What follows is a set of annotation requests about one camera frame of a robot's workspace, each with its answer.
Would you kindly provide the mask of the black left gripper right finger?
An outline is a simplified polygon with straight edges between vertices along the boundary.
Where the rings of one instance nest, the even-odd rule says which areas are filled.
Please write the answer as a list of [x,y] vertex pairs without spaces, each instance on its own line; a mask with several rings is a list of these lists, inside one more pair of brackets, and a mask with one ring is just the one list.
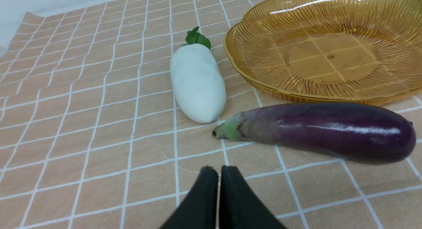
[[236,166],[223,166],[220,229],[285,229],[249,187]]

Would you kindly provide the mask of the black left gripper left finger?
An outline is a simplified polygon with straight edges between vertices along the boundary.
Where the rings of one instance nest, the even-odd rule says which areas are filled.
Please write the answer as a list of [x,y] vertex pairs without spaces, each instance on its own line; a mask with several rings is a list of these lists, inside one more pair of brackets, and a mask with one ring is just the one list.
[[202,167],[191,190],[160,228],[216,228],[218,179],[211,166]]

